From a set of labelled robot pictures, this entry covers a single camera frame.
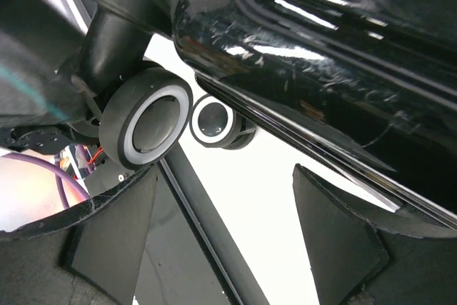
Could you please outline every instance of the black strip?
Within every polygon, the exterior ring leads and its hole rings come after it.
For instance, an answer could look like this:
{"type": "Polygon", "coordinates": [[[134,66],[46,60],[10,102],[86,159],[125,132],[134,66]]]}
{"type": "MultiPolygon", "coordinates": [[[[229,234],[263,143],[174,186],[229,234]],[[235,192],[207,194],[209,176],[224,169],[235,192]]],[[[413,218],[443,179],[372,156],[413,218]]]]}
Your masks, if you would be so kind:
{"type": "Polygon", "coordinates": [[[161,170],[196,238],[233,295],[233,304],[269,305],[257,280],[232,239],[219,213],[177,144],[160,162],[161,170]]]}

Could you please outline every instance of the chair caster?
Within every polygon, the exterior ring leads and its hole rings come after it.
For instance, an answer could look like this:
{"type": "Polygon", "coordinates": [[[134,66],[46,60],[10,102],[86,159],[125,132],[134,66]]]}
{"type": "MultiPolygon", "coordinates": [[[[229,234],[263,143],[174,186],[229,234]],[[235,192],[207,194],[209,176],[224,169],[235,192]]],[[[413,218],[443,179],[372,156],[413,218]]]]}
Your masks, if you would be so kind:
{"type": "Polygon", "coordinates": [[[110,98],[101,116],[100,144],[127,169],[160,160],[182,135],[191,114],[191,87],[162,68],[145,69],[110,98]]]}
{"type": "Polygon", "coordinates": [[[190,129],[195,140],[206,148],[237,150],[253,140],[257,127],[207,94],[194,106],[190,129]]]}

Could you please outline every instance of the white surface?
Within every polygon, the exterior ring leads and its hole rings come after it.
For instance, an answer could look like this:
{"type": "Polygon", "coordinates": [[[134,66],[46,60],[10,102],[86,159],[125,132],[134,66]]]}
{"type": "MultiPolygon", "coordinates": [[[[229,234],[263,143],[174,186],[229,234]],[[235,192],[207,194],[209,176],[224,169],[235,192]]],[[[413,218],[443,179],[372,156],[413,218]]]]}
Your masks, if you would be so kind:
{"type": "MultiPolygon", "coordinates": [[[[171,41],[154,36],[146,56],[189,82],[194,102],[205,94],[171,41]]],[[[239,151],[204,148],[189,126],[180,144],[270,305],[318,304],[293,197],[295,164],[383,207],[360,187],[263,130],[239,151]]]]}

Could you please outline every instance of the wheel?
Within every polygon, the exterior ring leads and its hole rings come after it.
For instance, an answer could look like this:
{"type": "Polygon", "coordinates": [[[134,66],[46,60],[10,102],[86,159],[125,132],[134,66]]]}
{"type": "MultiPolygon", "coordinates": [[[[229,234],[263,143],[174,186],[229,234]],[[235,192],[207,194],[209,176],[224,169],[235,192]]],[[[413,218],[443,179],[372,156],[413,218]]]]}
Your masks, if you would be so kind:
{"type": "Polygon", "coordinates": [[[245,147],[256,134],[255,125],[209,94],[196,102],[190,129],[202,146],[228,150],[245,147]]]}
{"type": "Polygon", "coordinates": [[[157,162],[182,135],[192,102],[191,87],[170,71],[139,72],[119,87],[104,109],[99,127],[103,150],[127,169],[157,162]]]}

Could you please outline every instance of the red wire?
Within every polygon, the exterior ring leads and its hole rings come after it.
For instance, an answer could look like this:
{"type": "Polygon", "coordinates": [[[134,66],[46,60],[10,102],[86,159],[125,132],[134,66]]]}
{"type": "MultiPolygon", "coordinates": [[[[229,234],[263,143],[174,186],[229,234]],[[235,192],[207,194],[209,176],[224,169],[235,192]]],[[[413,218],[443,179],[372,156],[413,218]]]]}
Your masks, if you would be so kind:
{"type": "Polygon", "coordinates": [[[88,164],[92,164],[97,157],[99,157],[99,155],[103,152],[103,148],[99,148],[99,150],[97,150],[97,152],[92,156],[92,159],[88,160],[87,163],[88,164]]]}

